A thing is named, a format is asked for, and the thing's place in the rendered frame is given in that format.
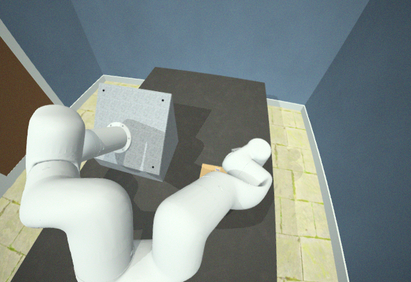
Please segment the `tan flat mat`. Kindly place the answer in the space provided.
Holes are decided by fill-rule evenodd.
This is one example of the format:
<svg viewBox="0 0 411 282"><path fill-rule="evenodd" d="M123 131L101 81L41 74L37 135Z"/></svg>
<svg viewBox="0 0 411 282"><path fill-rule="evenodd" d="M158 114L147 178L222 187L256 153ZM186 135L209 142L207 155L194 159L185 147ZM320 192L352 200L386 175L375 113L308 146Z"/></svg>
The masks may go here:
<svg viewBox="0 0 411 282"><path fill-rule="evenodd" d="M217 167L219 167L219 166L217 166ZM219 168L221 168L221 170L220 170L221 172L227 173L222 167L219 167ZM215 169L215 166L213 166L213 165L202 164L202 169L201 169L201 172L200 172L200 178L202 176L204 176L205 174L214 171L214 169Z"/></svg>

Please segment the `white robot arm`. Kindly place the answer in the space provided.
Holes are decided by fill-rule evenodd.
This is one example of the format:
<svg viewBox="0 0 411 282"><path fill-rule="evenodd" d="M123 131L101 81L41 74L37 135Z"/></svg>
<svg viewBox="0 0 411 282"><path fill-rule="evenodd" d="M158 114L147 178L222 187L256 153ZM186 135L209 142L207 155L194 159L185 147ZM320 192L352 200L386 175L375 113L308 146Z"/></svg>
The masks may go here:
<svg viewBox="0 0 411 282"><path fill-rule="evenodd" d="M26 227L66 233L78 282L186 281L197 273L207 237L230 208L258 205L272 184L262 167L271 147L252 139L225 157L228 174L209 172L161 202L153 239L133 240L126 190L109 179L80 177L82 162L130 148L124 123L108 127L85 129L79 113L63 105L38 108L28 126L19 217Z"/></svg>

